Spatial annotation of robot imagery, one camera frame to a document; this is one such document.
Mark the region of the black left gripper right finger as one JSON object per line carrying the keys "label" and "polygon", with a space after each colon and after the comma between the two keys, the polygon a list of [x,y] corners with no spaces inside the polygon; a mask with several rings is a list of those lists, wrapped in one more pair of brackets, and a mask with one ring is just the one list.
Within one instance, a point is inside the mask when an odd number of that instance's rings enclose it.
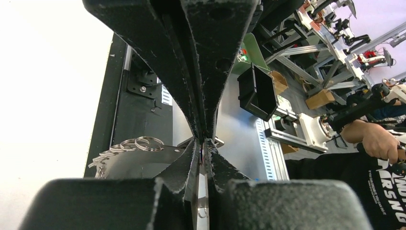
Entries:
{"label": "black left gripper right finger", "polygon": [[351,188],[333,180],[255,181],[204,143],[211,230],[370,230]]}

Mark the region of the operator's hand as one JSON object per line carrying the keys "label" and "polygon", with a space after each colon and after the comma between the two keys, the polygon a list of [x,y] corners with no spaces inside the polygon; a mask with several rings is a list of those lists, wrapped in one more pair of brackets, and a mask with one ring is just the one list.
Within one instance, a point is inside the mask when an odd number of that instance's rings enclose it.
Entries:
{"label": "operator's hand", "polygon": [[370,156],[389,160],[391,164],[397,163],[399,159],[400,142],[379,125],[367,123],[363,132],[362,144]]}

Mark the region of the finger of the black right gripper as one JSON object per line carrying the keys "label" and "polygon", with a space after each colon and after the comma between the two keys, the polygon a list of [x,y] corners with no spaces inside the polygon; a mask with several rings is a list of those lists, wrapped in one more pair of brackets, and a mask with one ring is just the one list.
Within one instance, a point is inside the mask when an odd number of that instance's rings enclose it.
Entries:
{"label": "finger of the black right gripper", "polygon": [[199,139],[214,136],[216,111],[257,5],[256,0],[181,1],[191,32],[190,81]]}
{"label": "finger of the black right gripper", "polygon": [[191,79],[191,33],[181,0],[85,0],[85,9],[130,45],[157,74],[202,139]]}

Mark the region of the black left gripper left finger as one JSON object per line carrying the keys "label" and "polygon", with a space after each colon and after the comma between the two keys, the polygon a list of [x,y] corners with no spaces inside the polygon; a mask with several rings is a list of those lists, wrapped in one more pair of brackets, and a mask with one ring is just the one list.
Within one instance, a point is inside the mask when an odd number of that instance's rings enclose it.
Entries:
{"label": "black left gripper left finger", "polygon": [[34,198],[22,230],[192,230],[198,143],[153,178],[58,179]]}

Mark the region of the silver key with black tag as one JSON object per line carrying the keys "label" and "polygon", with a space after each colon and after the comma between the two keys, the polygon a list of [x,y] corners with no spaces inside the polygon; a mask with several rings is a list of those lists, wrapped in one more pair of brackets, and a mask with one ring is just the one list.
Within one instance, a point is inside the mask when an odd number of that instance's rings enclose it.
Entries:
{"label": "silver key with black tag", "polygon": [[214,145],[217,147],[217,148],[220,148],[220,147],[222,147],[222,146],[224,146],[224,142],[221,140],[221,139],[219,139],[218,137],[215,137],[214,138]]}

